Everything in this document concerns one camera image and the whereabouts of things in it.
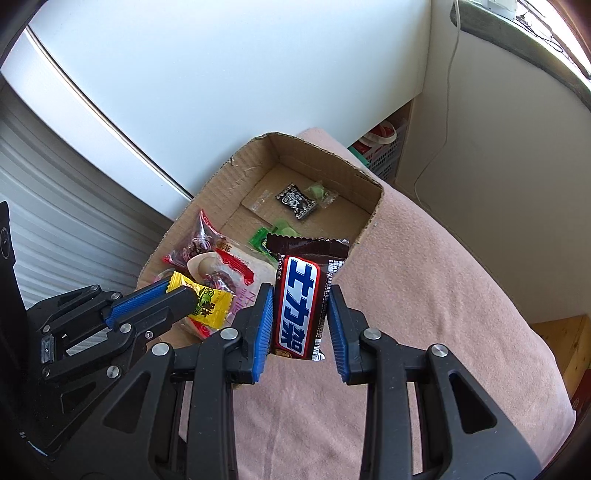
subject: candy bar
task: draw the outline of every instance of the candy bar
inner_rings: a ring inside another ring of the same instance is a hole
[[[279,260],[271,353],[318,361],[330,284],[349,244],[269,234],[267,248]]]

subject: snack package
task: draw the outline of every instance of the snack package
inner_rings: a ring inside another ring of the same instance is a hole
[[[227,291],[199,285],[179,272],[173,273],[170,277],[166,291],[173,291],[181,286],[190,287],[197,294],[197,307],[188,317],[206,326],[220,329],[230,309],[233,295]]]
[[[304,195],[295,183],[290,183],[275,198],[286,207],[292,209],[295,213],[295,218],[298,220],[305,218],[317,206],[316,201]]]
[[[187,269],[189,260],[196,255],[223,247],[226,241],[226,237],[213,227],[209,218],[205,215],[205,211],[199,210],[197,225],[191,235],[183,240],[179,248],[162,258],[162,261],[187,274],[189,272]]]
[[[338,193],[325,188],[321,181],[310,185],[304,190],[304,194],[315,200],[320,208],[326,208],[339,196]]]
[[[256,233],[252,236],[252,238],[248,241],[251,246],[257,250],[258,252],[266,255],[269,258],[269,261],[277,267],[277,259],[271,255],[271,252],[267,249],[267,235],[269,233],[274,233],[275,235],[282,235],[282,236],[300,236],[298,232],[296,232],[289,223],[287,223],[284,219],[280,218],[275,222],[273,227],[269,230],[268,228],[261,227],[259,228]]]
[[[330,284],[349,254],[349,243],[269,234],[267,248],[279,260],[271,353],[319,361]]]
[[[217,249],[189,260],[187,264],[198,282],[235,295],[226,321],[231,323],[240,309],[255,303],[261,283],[275,283],[275,268],[269,263],[232,247],[230,252]]]

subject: candy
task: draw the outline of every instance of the candy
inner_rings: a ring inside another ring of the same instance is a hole
[[[316,201],[309,199],[304,195],[296,184],[290,183],[283,192],[275,197],[283,205],[291,208],[295,213],[295,218],[302,220],[308,215],[314,208],[316,208]]]
[[[318,361],[330,284],[349,244],[269,234],[267,248],[279,260],[271,353]]]
[[[197,306],[195,311],[187,315],[191,320],[201,322],[209,327],[219,329],[222,327],[230,304],[232,303],[232,295],[227,291],[215,290],[213,288],[204,287],[194,281],[189,280],[181,273],[175,272],[170,277],[168,288],[166,292],[173,291],[178,287],[190,287],[197,294]]]

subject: metal screw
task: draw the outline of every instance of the metal screw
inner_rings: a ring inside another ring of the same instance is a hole
[[[238,330],[236,330],[235,328],[224,328],[222,330],[222,333],[220,333],[220,336],[224,339],[224,340],[234,340],[237,336],[238,336]]]
[[[119,376],[119,367],[117,365],[111,365],[107,369],[107,377],[117,378]]]
[[[380,332],[377,328],[366,328],[363,331],[363,336],[368,340],[379,340],[382,338],[382,332]]]
[[[436,343],[431,347],[431,353],[435,356],[447,356],[449,350],[445,345],[441,345],[440,343]]]
[[[152,347],[152,353],[156,356],[166,355],[169,350],[170,347],[167,343],[156,343],[156,345]]]

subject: cable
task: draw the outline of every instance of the cable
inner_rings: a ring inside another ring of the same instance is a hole
[[[433,161],[439,156],[439,154],[446,147],[447,140],[449,139],[449,94],[450,94],[450,89],[451,89],[451,87],[450,87],[450,77],[452,75],[453,60],[456,58],[457,46],[460,43],[460,32],[462,31],[462,25],[460,23],[460,5],[458,3],[458,0],[453,0],[453,3],[454,3],[454,7],[456,9],[457,36],[456,36],[456,44],[453,46],[452,57],[451,57],[451,59],[449,61],[449,67],[447,67],[447,106],[446,106],[446,118],[445,118],[445,140],[443,141],[443,145],[441,146],[441,148],[437,151],[437,153],[435,153],[435,155],[427,163],[427,165],[424,166],[424,168],[421,170],[421,173],[418,174],[418,177],[414,181],[414,184],[413,184],[414,196],[417,199],[418,204],[421,206],[421,208],[423,210],[425,209],[425,207],[423,206],[423,203],[421,202],[421,199],[418,196],[418,193],[417,193],[417,183],[421,179],[421,177],[423,176],[423,174],[427,171],[427,169],[431,166],[431,164],[433,163]]]

